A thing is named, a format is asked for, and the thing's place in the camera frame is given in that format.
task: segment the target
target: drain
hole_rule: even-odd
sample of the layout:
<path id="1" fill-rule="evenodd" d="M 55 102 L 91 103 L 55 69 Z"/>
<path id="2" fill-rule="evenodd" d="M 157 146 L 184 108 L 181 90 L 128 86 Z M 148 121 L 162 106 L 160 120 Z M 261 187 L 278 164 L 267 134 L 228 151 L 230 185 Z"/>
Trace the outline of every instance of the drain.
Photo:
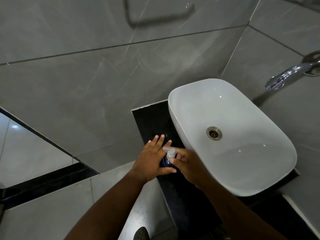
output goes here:
<path id="1" fill-rule="evenodd" d="M 214 141 L 218 141 L 222 138 L 222 132 L 219 128 L 211 126 L 207 129 L 207 136 Z"/>

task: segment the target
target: bathroom wall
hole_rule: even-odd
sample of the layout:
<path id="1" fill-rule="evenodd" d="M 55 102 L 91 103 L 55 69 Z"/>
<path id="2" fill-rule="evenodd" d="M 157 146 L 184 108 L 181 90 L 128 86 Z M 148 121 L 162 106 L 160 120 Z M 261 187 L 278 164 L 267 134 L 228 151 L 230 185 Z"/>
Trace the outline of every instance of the bathroom wall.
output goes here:
<path id="1" fill-rule="evenodd" d="M 301 176 L 282 188 L 320 230 L 320 79 L 303 77 L 268 96 L 266 81 L 320 50 L 320 13 L 284 0 L 260 0 L 223 75 L 293 142 Z"/>
<path id="2" fill-rule="evenodd" d="M 131 109 L 220 76 L 258 0 L 0 0 L 0 106 L 99 172 L 143 147 Z"/>

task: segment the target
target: faucet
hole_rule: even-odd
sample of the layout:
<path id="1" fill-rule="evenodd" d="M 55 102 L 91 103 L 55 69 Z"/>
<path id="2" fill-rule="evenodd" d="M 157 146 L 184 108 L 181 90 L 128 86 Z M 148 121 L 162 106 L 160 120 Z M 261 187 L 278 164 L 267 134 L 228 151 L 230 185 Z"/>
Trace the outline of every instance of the faucet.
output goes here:
<path id="1" fill-rule="evenodd" d="M 318 66 L 320 66 L 320 59 L 292 66 L 279 75 L 271 77 L 264 87 L 268 90 L 277 90 L 282 88 L 288 80 L 298 79 L 303 73 L 309 72 Z"/>

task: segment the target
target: sink basin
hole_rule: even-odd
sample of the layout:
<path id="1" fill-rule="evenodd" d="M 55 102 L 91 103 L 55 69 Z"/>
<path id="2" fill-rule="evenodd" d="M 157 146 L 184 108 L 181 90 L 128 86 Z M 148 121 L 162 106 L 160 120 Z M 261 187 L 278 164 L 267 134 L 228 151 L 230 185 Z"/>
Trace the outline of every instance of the sink basin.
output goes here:
<path id="1" fill-rule="evenodd" d="M 290 139 L 230 83 L 206 79 L 174 89 L 168 98 L 174 126 L 212 176 L 237 196 L 255 195 L 297 163 Z M 207 134 L 209 127 L 217 127 Z"/>

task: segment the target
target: black countertop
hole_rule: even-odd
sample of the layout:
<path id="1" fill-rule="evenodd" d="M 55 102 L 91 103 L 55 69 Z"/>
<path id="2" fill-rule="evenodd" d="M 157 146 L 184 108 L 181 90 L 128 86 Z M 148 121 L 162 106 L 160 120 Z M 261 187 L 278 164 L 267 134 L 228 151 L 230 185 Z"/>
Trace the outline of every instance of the black countertop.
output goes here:
<path id="1" fill-rule="evenodd" d="M 160 102 L 132 111 L 143 142 L 155 135 L 165 135 L 164 143 L 172 140 L 172 146 L 184 148 L 171 120 L 168 102 Z M 250 197 L 239 197 L 247 206 L 253 206 L 276 189 L 295 178 L 293 170 L 287 177 L 269 189 Z M 182 239 L 198 239 L 221 224 L 214 207 L 196 186 L 185 179 L 180 171 L 157 177 L 170 214 Z"/>

